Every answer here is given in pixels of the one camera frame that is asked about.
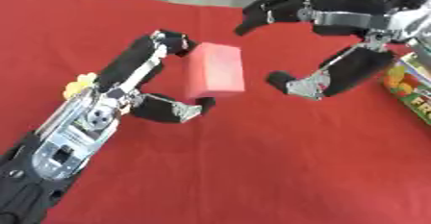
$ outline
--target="red tablecloth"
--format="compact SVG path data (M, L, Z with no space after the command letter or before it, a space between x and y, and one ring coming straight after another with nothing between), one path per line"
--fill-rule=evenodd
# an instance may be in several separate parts
M158 28L242 47L247 92L186 125L124 117L48 224L429 224L431 132L376 79L335 98L286 97L274 69L310 73L354 38L308 25L239 38L238 9L154 0L0 0L2 150L97 71ZM148 90L182 97L170 58Z

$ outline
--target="robot fingertip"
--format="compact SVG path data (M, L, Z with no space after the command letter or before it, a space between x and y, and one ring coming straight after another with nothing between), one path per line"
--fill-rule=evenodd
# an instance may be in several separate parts
M296 78L288 74L286 71L273 71L266 77L267 83L285 94L288 94L286 83L294 80L296 80Z

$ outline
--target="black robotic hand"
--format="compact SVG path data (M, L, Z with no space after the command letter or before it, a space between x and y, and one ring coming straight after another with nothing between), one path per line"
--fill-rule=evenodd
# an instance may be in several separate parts
M243 9L235 30L243 36L272 23L307 21L322 36L357 36L361 42L343 49L305 79L283 71L267 81L286 94L312 99L355 87L393 61L387 43L404 43L430 25L429 0L257 0Z
M73 91L43 125L0 156L0 224L39 224L116 131L122 114L182 123L206 113L214 98L186 105L138 90L163 69L167 54L185 56L195 45L166 30L139 38L94 83Z

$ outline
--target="red foam block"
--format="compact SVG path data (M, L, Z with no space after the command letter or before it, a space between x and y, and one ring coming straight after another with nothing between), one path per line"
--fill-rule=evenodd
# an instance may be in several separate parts
M245 90L241 50L201 43L189 54L188 98L229 96Z

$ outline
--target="colorful box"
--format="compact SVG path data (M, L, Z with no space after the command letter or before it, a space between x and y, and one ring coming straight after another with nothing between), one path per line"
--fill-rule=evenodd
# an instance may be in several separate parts
M391 93L431 125L431 73L417 61L415 53L401 58L385 75Z

